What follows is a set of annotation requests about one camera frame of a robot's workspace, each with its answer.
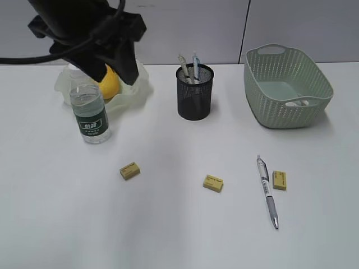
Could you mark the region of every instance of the water bottle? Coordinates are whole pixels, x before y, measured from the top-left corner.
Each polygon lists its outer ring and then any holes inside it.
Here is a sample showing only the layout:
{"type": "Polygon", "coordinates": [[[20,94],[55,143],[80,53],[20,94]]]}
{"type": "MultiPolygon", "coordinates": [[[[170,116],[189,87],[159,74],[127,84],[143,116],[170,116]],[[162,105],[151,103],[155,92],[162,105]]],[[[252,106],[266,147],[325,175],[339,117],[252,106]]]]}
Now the water bottle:
{"type": "Polygon", "coordinates": [[[97,85],[80,85],[72,89],[70,100],[85,142],[99,144],[110,138],[105,102],[97,85]]]}

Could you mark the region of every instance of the lemon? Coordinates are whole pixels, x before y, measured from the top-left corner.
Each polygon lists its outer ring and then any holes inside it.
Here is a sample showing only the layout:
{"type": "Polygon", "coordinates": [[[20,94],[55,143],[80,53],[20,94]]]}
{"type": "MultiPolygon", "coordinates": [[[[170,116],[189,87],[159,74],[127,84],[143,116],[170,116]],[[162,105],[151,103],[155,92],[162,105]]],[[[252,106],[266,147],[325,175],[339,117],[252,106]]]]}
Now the lemon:
{"type": "Polygon", "coordinates": [[[121,84],[118,76],[110,66],[106,64],[107,74],[101,82],[99,82],[99,88],[102,92],[103,99],[111,99],[120,92],[121,84]]]}

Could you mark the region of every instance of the green label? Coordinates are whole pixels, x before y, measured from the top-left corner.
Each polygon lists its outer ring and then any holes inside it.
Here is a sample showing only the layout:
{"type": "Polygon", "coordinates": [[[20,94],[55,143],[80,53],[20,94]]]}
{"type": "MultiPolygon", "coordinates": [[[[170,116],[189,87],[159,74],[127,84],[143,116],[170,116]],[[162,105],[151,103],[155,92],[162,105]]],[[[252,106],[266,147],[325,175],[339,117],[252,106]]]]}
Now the green label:
{"type": "Polygon", "coordinates": [[[103,109],[101,113],[95,116],[76,116],[76,119],[80,127],[80,132],[84,136],[99,136],[106,132],[108,129],[108,119],[105,109],[103,109]]]}

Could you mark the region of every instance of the green plastic basket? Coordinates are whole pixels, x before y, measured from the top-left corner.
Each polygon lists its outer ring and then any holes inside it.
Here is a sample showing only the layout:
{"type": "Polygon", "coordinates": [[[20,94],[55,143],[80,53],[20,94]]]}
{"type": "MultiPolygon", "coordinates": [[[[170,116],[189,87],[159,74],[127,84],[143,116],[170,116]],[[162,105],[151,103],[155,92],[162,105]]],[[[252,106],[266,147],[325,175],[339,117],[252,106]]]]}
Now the green plastic basket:
{"type": "Polygon", "coordinates": [[[245,90],[257,121],[268,128],[309,126],[324,111],[334,91],[304,52],[269,44],[247,52],[245,90]],[[266,50],[280,50],[266,53],[266,50]]]}

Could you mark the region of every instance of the eraser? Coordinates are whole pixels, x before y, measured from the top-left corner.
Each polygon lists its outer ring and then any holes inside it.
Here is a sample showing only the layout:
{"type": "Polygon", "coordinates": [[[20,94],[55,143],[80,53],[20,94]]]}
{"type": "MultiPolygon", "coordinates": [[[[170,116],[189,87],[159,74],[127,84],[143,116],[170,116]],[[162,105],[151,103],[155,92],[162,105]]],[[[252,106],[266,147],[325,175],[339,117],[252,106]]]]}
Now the eraser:
{"type": "Polygon", "coordinates": [[[280,189],[281,191],[287,190],[287,177],[285,172],[273,172],[273,189],[280,189]]]}
{"type": "Polygon", "coordinates": [[[215,192],[221,192],[223,188],[223,180],[220,178],[212,177],[211,175],[207,175],[206,179],[204,180],[203,187],[211,189],[215,192]]]}
{"type": "Polygon", "coordinates": [[[129,180],[140,173],[140,168],[136,163],[129,164],[120,170],[121,175],[125,180],[129,180]]]}

